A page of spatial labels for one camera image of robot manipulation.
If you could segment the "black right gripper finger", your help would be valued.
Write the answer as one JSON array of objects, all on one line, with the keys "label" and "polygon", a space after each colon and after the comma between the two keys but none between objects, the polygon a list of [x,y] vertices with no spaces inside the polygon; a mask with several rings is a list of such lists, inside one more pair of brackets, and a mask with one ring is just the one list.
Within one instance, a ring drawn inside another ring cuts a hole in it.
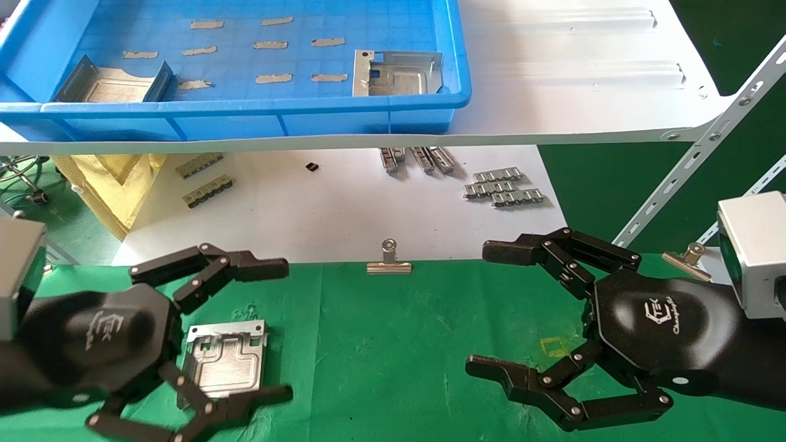
[{"label": "black right gripper finger", "polygon": [[635,394],[579,401],[565,387],[597,364],[603,347],[587,341],[541,373],[528,365],[470,355],[464,364],[472,377],[502,386],[508,401],[541,409],[563,431],[597,430],[659,419],[673,406],[670,395],[650,382],[632,378]]},{"label": "black right gripper finger", "polygon": [[568,227],[550,234],[522,234],[514,241],[489,240],[482,259],[489,263],[541,266],[578,300],[595,296],[595,277],[582,266],[612,274],[621,269],[637,271],[641,257],[631,250]]}]

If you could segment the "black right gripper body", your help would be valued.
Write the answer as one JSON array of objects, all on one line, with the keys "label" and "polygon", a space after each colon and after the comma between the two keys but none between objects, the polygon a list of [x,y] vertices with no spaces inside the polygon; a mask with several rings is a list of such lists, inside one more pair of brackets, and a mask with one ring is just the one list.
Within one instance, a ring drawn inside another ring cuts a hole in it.
[{"label": "black right gripper body", "polygon": [[725,354],[744,321],[729,285],[622,269],[597,282],[593,310],[626,372],[684,395],[723,391]]}]

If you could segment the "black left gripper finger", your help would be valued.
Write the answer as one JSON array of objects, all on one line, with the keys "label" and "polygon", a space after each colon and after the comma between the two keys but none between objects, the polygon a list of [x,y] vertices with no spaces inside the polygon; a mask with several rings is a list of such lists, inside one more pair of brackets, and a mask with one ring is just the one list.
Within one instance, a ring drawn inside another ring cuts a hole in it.
[{"label": "black left gripper finger", "polygon": [[126,402],[121,397],[110,398],[100,409],[87,417],[87,428],[93,433],[115,440],[208,441],[219,431],[248,425],[256,409],[280,405],[293,398],[292,387],[289,384],[279,384],[214,400],[172,362],[163,364],[158,370],[158,376],[177,394],[181,394],[195,411],[182,428],[168,430],[163,426],[124,419],[121,413]]},{"label": "black left gripper finger", "polygon": [[228,252],[209,243],[136,264],[129,269],[132,282],[152,287],[189,277],[172,297],[175,308],[182,314],[194,313],[230,282],[285,279],[289,273],[286,258],[257,258],[249,250]]}]

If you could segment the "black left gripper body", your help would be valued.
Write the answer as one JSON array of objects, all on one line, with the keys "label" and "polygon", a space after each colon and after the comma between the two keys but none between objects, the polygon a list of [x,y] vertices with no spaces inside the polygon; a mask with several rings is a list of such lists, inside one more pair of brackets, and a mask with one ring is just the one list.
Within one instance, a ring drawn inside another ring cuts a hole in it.
[{"label": "black left gripper body", "polygon": [[180,312],[155,289],[36,299],[18,330],[18,403],[138,402],[163,383],[181,338]]}]

